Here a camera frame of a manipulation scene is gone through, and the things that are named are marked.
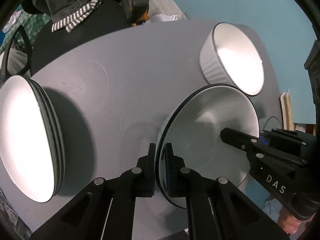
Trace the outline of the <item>right human hand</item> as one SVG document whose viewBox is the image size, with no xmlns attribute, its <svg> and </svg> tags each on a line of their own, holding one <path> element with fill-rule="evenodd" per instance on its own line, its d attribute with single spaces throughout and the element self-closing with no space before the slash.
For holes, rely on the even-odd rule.
<svg viewBox="0 0 320 240">
<path fill-rule="evenodd" d="M 292 215 L 286 208 L 281 208 L 277 224 L 286 233 L 290 235 L 294 235 L 297 231 L 302 233 L 305 230 L 305 227 L 301 226 L 301 223 L 302 222 Z"/>
</svg>

